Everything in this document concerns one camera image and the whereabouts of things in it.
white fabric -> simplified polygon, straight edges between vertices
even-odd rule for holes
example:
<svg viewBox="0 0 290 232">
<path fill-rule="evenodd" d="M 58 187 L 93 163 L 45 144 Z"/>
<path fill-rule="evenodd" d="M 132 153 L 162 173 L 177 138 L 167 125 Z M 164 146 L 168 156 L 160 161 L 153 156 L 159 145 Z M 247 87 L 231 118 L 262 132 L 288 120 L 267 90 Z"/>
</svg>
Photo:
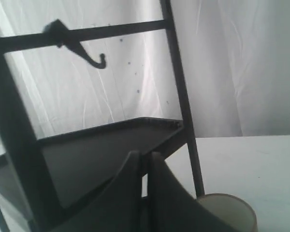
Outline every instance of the white fabric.
<svg viewBox="0 0 290 232">
<path fill-rule="evenodd" d="M 198 137 L 290 133 L 290 0 L 172 0 Z M 0 0 L 0 35 L 159 20 L 158 0 Z M 164 31 L 7 55 L 39 138 L 138 116 L 181 118 Z"/>
</svg>

metal hook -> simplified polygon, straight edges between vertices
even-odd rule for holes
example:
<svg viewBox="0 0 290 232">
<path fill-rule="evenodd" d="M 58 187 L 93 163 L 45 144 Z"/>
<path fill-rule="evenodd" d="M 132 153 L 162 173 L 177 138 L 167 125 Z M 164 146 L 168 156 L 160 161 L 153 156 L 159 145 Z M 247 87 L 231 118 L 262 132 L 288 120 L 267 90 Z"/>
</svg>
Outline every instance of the metal hook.
<svg viewBox="0 0 290 232">
<path fill-rule="evenodd" d="M 50 38 L 56 42 L 57 47 L 66 46 L 70 51 L 79 55 L 93 67 L 97 69 L 105 69 L 105 54 L 100 54 L 100 63 L 95 62 L 88 55 L 81 43 L 75 38 L 72 38 L 69 32 L 69 29 L 59 19 L 56 19 L 54 22 L 46 25 L 43 30 L 43 33 L 47 33 Z"/>
</svg>

horizontal bar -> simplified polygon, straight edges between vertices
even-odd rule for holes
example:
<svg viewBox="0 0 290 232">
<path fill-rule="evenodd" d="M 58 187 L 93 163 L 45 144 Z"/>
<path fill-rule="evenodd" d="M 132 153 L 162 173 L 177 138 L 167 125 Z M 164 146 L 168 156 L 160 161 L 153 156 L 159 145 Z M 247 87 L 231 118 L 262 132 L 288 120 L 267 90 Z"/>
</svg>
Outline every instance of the horizontal bar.
<svg viewBox="0 0 290 232">
<path fill-rule="evenodd" d="M 146 31 L 165 29 L 164 20 L 132 23 L 100 28 L 86 28 L 70 30 L 71 39 L 77 41 L 88 41 L 114 36 L 129 35 Z M 0 37 L 0 49 L 3 53 L 21 51 L 39 47 L 57 45 L 57 43 L 46 33 L 17 35 L 11 37 Z"/>
</svg>

table surface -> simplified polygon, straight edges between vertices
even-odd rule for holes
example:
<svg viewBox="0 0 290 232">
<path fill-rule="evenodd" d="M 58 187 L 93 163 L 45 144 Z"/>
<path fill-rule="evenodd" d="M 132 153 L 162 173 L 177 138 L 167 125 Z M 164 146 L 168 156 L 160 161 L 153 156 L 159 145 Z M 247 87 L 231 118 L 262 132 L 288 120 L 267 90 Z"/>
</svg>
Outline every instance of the table surface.
<svg viewBox="0 0 290 232">
<path fill-rule="evenodd" d="M 290 232 L 290 136 L 200 138 L 197 145 L 207 194 L 228 193 L 249 203 L 259 232 Z M 195 196 L 187 146 L 167 163 Z M 145 194 L 146 178 L 143 183 Z M 11 232 L 23 232 L 5 216 Z"/>
</svg>

